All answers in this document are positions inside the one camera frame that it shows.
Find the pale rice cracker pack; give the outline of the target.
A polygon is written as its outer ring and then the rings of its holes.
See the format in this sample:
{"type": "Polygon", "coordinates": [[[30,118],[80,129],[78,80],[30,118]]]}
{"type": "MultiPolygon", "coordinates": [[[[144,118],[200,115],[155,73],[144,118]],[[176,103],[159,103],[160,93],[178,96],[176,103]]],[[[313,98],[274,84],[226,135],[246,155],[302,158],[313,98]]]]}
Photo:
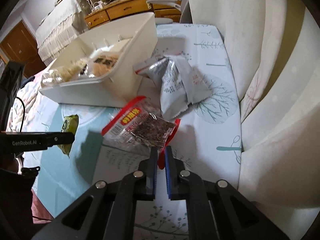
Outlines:
{"type": "Polygon", "coordinates": [[[49,87],[60,83],[72,81],[83,71],[88,63],[88,59],[80,59],[74,63],[50,68],[43,73],[41,86],[49,87]]]}

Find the red black sesame snack packet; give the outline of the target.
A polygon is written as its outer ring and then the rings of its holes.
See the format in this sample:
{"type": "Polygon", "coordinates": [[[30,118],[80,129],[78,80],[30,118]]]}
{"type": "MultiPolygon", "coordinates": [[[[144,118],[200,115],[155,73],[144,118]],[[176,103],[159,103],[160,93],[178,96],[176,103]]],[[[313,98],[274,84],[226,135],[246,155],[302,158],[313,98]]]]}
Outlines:
{"type": "Polygon", "coordinates": [[[174,138],[181,120],[166,121],[151,100],[139,95],[125,105],[102,129],[108,145],[127,152],[149,155],[158,149],[157,165],[165,168],[165,148],[174,138]]]}

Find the white plastic organizer bin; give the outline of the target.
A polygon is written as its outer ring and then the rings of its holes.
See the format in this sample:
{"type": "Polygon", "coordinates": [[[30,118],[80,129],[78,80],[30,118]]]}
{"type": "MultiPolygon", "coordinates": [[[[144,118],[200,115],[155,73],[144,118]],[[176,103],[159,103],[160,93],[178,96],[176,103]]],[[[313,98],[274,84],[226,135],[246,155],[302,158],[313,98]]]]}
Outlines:
{"type": "Polygon", "coordinates": [[[156,44],[152,12],[95,27],[72,41],[43,73],[40,93],[57,103],[123,107],[142,80],[134,65],[149,59],[156,44]]]}

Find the clear fried noodle snack pack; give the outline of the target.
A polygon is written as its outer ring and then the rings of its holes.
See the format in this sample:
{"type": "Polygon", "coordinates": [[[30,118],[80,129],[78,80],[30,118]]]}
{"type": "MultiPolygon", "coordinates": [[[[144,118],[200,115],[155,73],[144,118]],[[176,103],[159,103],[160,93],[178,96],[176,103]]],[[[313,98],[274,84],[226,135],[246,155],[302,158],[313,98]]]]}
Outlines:
{"type": "Polygon", "coordinates": [[[107,74],[117,63],[119,53],[104,51],[94,56],[87,62],[85,75],[92,77],[100,77],[107,74]]]}

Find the floral blanket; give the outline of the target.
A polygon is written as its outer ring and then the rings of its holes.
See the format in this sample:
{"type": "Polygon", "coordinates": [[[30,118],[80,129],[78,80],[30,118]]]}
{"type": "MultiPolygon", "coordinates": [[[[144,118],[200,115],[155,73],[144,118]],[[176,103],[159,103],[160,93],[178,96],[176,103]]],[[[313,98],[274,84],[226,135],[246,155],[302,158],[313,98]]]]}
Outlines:
{"type": "Polygon", "coordinates": [[[42,111],[50,100],[41,94],[42,77],[35,76],[17,92],[13,106],[10,109],[6,132],[26,132],[32,122],[40,118],[42,111]]]}

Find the green snack packet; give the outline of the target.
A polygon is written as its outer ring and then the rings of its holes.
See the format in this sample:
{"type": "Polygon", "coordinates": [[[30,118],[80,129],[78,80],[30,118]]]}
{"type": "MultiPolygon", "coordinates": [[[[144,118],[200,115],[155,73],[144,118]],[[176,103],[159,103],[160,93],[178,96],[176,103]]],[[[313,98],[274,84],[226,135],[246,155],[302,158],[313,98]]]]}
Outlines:
{"type": "Polygon", "coordinates": [[[61,127],[61,132],[63,133],[72,133],[72,141],[71,142],[64,142],[63,144],[58,145],[58,148],[62,151],[64,155],[67,157],[70,156],[72,144],[75,139],[75,134],[78,129],[79,125],[79,116],[78,115],[69,115],[64,117],[63,125],[61,127]]]}

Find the silver snack bag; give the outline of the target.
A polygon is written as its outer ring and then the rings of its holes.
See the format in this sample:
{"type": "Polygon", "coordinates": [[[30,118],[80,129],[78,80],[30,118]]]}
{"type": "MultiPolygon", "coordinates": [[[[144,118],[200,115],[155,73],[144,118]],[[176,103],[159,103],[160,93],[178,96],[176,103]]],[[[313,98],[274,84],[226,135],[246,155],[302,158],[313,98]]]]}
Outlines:
{"type": "Polygon", "coordinates": [[[133,67],[136,74],[152,80],[160,91],[160,105],[164,120],[172,120],[212,96],[213,91],[204,76],[182,56],[152,57],[133,67]]]}

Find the cream floral curtain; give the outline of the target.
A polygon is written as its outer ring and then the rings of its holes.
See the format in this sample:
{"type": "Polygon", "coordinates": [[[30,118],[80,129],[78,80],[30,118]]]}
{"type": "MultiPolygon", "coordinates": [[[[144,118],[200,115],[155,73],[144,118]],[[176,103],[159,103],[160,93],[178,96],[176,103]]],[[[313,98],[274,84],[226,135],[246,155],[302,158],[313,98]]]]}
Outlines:
{"type": "Polygon", "coordinates": [[[223,37],[240,102],[239,191],[319,239],[319,0],[189,0],[223,37]]]}

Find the wooden desk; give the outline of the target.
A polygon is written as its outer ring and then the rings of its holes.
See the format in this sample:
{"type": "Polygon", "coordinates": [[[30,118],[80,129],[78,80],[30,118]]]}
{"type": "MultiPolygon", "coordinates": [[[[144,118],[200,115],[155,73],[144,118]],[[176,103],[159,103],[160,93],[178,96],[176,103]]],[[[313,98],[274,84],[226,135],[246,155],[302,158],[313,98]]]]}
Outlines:
{"type": "Polygon", "coordinates": [[[147,0],[116,0],[102,9],[85,16],[85,22],[89,29],[117,20],[126,16],[153,12],[153,7],[146,4],[147,0]]]}

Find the grey office chair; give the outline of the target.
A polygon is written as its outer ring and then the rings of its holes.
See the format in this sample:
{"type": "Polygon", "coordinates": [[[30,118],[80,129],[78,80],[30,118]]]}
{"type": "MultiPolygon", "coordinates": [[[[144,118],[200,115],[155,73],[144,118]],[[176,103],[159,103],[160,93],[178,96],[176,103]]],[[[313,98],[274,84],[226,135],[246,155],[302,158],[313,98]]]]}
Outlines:
{"type": "Polygon", "coordinates": [[[193,23],[189,0],[147,0],[153,7],[157,24],[193,23]]]}

